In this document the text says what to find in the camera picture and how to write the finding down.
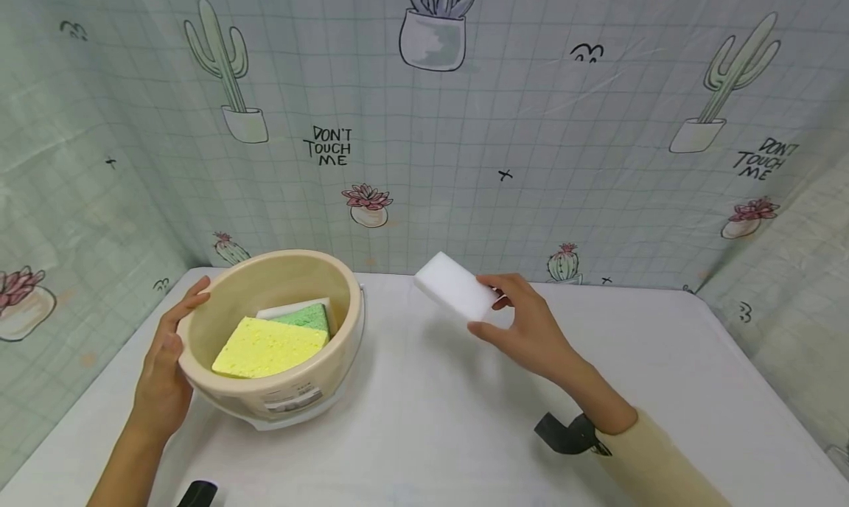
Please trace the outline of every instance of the potted plant illustration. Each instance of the potted plant illustration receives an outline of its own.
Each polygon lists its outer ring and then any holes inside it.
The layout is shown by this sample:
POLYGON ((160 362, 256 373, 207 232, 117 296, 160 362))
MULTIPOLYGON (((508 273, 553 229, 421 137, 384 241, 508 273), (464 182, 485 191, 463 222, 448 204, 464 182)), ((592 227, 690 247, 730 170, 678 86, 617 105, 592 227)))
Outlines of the potted plant illustration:
POLYGON ((728 223, 722 228, 721 237, 725 239, 748 237, 749 234, 758 230, 761 220, 776 217, 775 210, 778 207, 779 205, 771 203, 765 197, 750 200, 745 205, 735 205, 734 215, 728 218, 728 223))
POLYGON ((728 52, 734 44, 734 36, 725 40, 725 43, 716 51, 713 60, 705 73, 705 87, 713 92, 710 101, 705 106, 698 118, 688 118, 682 124, 681 129, 672 139, 669 150, 672 153, 695 153, 704 151, 710 147, 716 135, 719 134, 725 120, 716 118, 728 97, 736 90, 747 87, 758 79, 761 72, 772 61, 781 46, 780 41, 771 42, 766 48, 764 43, 769 37, 778 14, 772 12, 767 15, 761 24, 755 28, 749 38, 734 56, 731 64, 722 71, 728 52))
POLYGON ((200 67, 220 79, 224 86, 229 105, 222 105, 221 110, 227 128, 233 137, 241 142, 268 142, 268 129, 262 110, 245 106, 245 99, 242 98, 239 83, 236 82, 248 72, 248 50, 245 48, 242 33, 238 28, 230 27, 230 44, 233 46, 233 55, 230 56, 212 4, 208 0, 198 0, 198 10, 200 24, 203 25, 203 38, 206 39, 209 53, 200 43, 191 21, 184 22, 186 38, 189 39, 189 47, 200 67))
POLYGON ((33 273, 29 266, 9 274, 0 271, 0 340, 20 341, 50 317, 56 297, 38 285, 44 277, 44 271, 33 273))
POLYGON ((455 71, 466 56, 466 12, 475 0, 410 0, 401 26, 401 57, 425 71, 455 71))
POLYGON ((352 185, 353 190, 342 190, 351 207, 351 219, 363 227, 380 227, 389 220, 386 207, 392 202, 389 192, 380 192, 368 184, 352 185))
POLYGON ((575 244, 560 245, 560 250, 548 258, 548 274, 554 282, 581 284, 583 275, 579 273, 579 256, 575 254, 575 244))
POLYGON ((238 265, 239 262, 251 258, 251 255, 242 249, 241 245, 235 243, 233 241, 233 237, 230 237, 229 234, 216 232, 214 235, 218 238, 218 241, 212 246, 214 247, 214 251, 216 251, 218 256, 221 256, 230 266, 238 265))

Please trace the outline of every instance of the beige bowl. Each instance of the beige bowl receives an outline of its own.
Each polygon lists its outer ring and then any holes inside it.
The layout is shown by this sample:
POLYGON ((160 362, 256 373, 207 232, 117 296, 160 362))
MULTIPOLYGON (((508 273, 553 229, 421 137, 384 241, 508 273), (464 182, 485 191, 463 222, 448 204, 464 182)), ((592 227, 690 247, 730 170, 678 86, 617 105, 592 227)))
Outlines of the beige bowl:
POLYGON ((280 420, 313 407, 336 392, 359 345, 363 294, 351 269, 318 251, 274 251, 229 268, 206 289, 212 297, 179 324, 186 378, 216 406, 235 416, 280 420), (242 317, 264 308, 330 298, 330 329, 324 349, 299 366, 272 377, 239 380, 212 372, 242 317))

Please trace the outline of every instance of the yellow sponge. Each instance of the yellow sponge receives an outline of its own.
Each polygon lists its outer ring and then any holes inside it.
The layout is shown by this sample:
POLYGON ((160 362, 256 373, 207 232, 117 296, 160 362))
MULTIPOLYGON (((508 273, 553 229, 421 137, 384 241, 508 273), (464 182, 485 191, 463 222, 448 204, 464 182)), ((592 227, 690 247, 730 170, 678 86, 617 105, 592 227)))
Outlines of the yellow sponge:
POLYGON ((270 377, 299 366, 328 343, 328 333, 294 324, 243 318, 212 371, 233 378, 270 377))

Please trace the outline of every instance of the black handle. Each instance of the black handle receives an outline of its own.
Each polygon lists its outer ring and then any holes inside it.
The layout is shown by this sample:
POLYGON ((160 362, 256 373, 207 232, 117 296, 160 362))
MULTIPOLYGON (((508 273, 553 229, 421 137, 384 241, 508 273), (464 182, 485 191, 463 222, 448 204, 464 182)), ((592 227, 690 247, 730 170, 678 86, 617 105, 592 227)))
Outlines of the black handle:
POLYGON ((218 485, 208 481, 192 481, 177 507, 210 507, 218 485))
POLYGON ((584 413, 572 420, 569 427, 561 424, 553 414, 546 413, 533 430, 550 449, 558 453, 575 455, 575 453, 597 449, 602 455, 609 455, 609 452, 604 453, 607 452, 607 448, 595 436, 595 425, 584 413))

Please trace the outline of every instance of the backdrop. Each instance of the backdrop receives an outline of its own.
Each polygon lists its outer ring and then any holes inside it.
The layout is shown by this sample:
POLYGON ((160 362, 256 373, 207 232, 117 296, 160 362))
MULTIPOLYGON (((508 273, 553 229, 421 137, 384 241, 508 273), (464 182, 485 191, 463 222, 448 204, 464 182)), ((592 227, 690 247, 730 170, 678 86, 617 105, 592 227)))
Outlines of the backdrop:
POLYGON ((0 1, 0 484, 291 247, 692 291, 845 445, 849 0, 0 1))

